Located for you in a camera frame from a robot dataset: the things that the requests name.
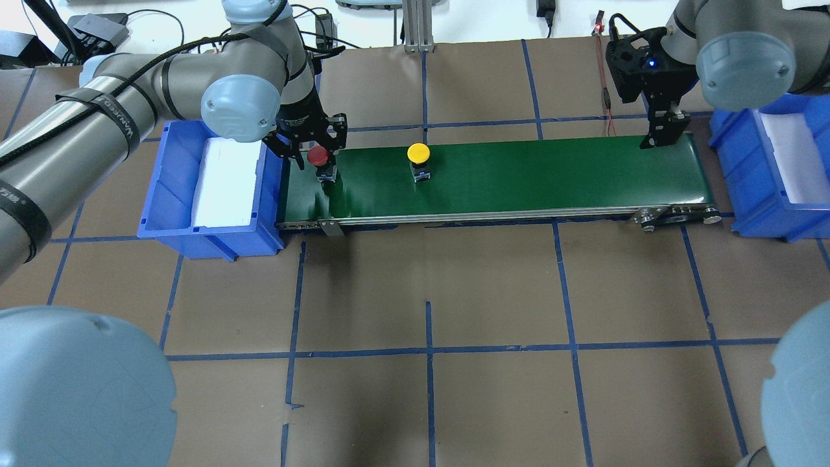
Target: red object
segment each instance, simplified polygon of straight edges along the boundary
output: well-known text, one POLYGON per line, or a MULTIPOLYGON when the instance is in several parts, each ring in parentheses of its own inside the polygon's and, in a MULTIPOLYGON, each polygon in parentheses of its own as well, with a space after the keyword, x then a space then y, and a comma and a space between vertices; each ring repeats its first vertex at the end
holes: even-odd
POLYGON ((314 167, 322 167, 329 161, 329 151, 323 146, 317 145, 309 150, 309 164, 314 167))

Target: yellow button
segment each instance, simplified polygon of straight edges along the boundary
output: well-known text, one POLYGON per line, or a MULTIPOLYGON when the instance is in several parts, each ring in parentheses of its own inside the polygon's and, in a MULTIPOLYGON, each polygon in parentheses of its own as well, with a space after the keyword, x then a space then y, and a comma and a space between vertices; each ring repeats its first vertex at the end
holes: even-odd
POLYGON ((409 146, 407 157, 413 164, 423 164, 429 160, 429 147, 423 143, 409 146))

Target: green board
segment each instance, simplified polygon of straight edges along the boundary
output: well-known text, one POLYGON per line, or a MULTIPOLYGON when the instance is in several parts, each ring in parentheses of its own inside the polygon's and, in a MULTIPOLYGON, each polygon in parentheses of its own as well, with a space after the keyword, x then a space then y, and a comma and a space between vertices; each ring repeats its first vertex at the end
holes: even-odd
POLYGON ((640 150, 641 140, 431 145, 432 179, 417 184, 406 147, 342 150, 333 185, 321 186, 313 167, 290 165, 280 223, 515 219, 712 204, 691 135, 652 150, 640 150))

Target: white paper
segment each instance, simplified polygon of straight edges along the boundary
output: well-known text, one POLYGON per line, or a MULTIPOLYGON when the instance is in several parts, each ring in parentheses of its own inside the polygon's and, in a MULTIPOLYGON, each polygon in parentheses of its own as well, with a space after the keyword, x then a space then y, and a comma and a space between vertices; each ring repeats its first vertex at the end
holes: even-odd
POLYGON ((830 5, 828 0, 782 0, 784 4, 784 9, 786 10, 794 10, 796 8, 804 8, 804 7, 823 7, 825 5, 830 5))
POLYGON ((803 114, 761 114, 791 203, 830 203, 830 180, 803 114))
POLYGON ((251 223, 260 141, 205 141, 193 194, 193 227, 236 227, 251 223))

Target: robotic arm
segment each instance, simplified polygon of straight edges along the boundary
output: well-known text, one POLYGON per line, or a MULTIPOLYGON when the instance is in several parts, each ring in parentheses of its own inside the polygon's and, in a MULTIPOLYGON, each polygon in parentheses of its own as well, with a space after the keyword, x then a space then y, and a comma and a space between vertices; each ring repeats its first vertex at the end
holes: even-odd
POLYGON ((332 170, 334 154, 345 147, 346 117, 323 112, 314 83, 319 63, 306 55, 287 1, 222 5, 232 24, 227 36, 158 57, 89 60, 80 89, 58 96, 0 145, 0 283, 41 251, 52 226, 71 216, 160 121, 205 120, 220 136, 263 140, 301 168, 300 143, 316 141, 332 170), (219 40, 228 40, 221 54, 180 53, 219 40))
POLYGON ((689 123, 680 99, 697 83, 715 108, 766 106, 787 92, 830 92, 828 7, 785 10, 780 0, 680 0, 666 27, 619 37, 611 19, 606 59, 623 102, 642 93, 643 149, 673 145, 689 123), (647 45, 635 47, 644 39, 647 45))

